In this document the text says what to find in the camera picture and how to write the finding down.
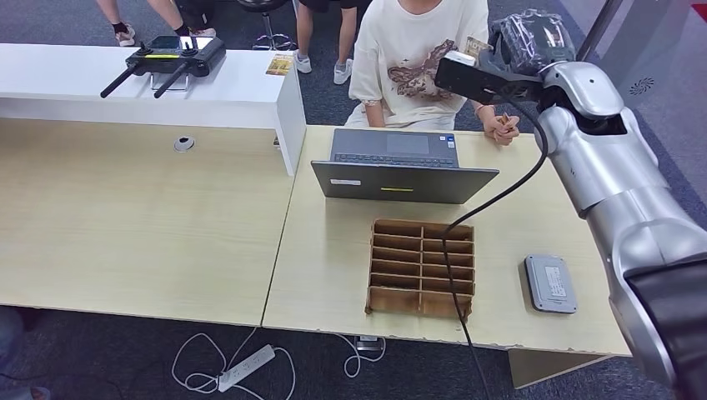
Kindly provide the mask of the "person's left hand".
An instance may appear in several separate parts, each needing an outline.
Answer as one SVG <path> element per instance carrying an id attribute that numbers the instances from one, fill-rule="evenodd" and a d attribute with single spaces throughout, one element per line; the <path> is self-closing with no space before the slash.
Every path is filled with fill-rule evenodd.
<path id="1" fill-rule="evenodd" d="M 496 116 L 491 113 L 482 117 L 481 121 L 485 136 L 493 139 L 498 145 L 508 146 L 519 136 L 517 127 L 519 117 L 517 116 L 508 116 L 507 114 Z"/>

